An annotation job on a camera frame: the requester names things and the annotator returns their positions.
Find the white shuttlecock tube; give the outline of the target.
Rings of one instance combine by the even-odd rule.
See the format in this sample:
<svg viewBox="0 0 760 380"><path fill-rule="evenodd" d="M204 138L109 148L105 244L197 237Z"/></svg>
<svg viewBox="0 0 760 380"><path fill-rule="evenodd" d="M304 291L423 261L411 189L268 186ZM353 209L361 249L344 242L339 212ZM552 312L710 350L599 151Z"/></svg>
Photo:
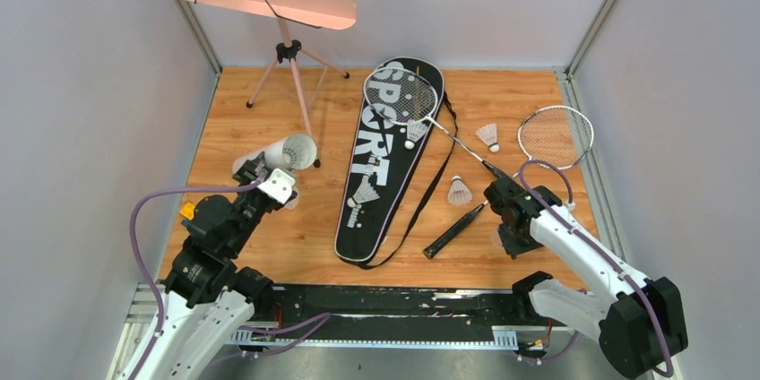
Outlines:
<svg viewBox="0 0 760 380"><path fill-rule="evenodd" d="M317 146L315 140L308 134L293 134L237 158L232 164L231 172L237 173L247 160L254 160L261 153L267 168L300 171L315 163Z"/></svg>

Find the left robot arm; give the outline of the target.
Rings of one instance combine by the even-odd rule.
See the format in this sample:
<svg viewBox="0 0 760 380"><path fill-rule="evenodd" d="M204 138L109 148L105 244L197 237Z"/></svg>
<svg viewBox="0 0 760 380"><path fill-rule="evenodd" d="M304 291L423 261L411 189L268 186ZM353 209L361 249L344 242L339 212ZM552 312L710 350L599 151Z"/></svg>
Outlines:
<svg viewBox="0 0 760 380"><path fill-rule="evenodd" d="M234 188L202 188L185 218L188 236L164 287L149 284L157 312L120 378L196 379L244 322L272 313L272 280L234 262L263 216L291 198L295 179L263 152L233 177Z"/></svg>

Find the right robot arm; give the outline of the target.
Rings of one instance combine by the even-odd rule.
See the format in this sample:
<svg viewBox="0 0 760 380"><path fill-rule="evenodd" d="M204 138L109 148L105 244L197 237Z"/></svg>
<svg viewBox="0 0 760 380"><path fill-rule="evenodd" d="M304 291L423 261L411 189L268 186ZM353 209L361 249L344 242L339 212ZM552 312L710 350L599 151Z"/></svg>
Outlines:
<svg viewBox="0 0 760 380"><path fill-rule="evenodd" d="M617 257L545 186L528 191L502 177L484 195L501 220L497 234L512 259L545 247L588 288L571 289L548 272L528 275L512 286L517 320L558 320L597 342L609 364L628 379L687 349L681 293L673 281L653 280Z"/></svg>

